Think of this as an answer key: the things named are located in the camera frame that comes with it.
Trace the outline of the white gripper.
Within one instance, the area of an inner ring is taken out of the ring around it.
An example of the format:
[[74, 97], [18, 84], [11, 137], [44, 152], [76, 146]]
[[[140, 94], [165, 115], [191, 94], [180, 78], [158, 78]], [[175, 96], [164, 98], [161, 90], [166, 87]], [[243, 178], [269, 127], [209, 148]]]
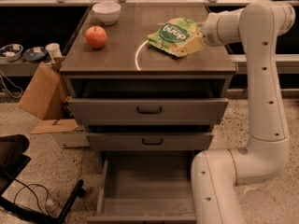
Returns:
[[220, 13], [209, 13], [201, 28], [202, 36], [195, 35], [178, 45], [174, 49], [174, 54], [177, 57], [187, 56], [202, 50], [205, 43], [209, 46], [222, 46], [239, 42], [238, 24], [241, 12], [242, 8]]

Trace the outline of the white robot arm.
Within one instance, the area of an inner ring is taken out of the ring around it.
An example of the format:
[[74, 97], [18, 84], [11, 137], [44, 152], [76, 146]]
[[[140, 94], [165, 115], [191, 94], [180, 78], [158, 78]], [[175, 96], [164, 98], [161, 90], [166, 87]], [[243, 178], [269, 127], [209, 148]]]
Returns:
[[295, 11], [286, 2], [262, 1], [211, 13], [202, 25], [207, 45], [240, 42], [246, 56], [249, 141], [245, 147], [209, 149], [192, 160], [197, 224], [246, 224], [235, 187], [277, 176], [289, 158], [290, 135], [276, 64], [277, 38], [287, 33]]

